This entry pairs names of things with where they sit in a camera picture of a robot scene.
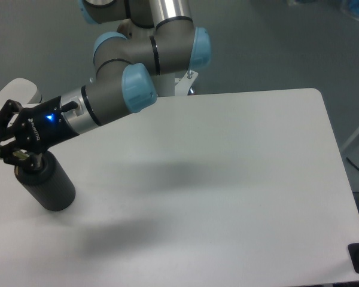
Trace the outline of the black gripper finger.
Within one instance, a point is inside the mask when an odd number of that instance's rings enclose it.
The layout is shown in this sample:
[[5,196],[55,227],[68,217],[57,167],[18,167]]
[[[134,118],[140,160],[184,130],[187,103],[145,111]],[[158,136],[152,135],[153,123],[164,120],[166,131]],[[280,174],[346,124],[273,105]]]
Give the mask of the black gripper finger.
[[8,99],[4,103],[0,109],[0,142],[14,137],[14,128],[9,126],[9,123],[22,109],[23,106],[15,100]]
[[0,146],[0,157],[5,164],[21,167],[24,170],[42,168],[42,154],[29,153],[16,147],[15,142]]

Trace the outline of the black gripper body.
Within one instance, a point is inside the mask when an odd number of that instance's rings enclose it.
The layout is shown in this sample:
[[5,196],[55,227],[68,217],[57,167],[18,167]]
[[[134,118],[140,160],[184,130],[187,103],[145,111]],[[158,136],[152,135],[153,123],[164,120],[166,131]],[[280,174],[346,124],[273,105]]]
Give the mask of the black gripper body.
[[60,100],[59,96],[19,112],[12,125],[16,148],[40,154],[78,136],[64,118],[65,113],[78,108],[78,104],[70,101],[61,105]]

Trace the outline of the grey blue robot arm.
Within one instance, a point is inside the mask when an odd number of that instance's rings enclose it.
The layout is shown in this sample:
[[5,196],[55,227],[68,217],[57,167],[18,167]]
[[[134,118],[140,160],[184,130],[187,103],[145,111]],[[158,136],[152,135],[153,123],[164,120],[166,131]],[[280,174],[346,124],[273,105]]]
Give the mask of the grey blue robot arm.
[[188,1],[80,1],[89,23],[130,20],[151,35],[102,34],[93,47],[95,82],[32,108],[7,100],[0,110],[0,160],[38,170],[50,148],[151,106],[154,76],[206,67],[211,40]]

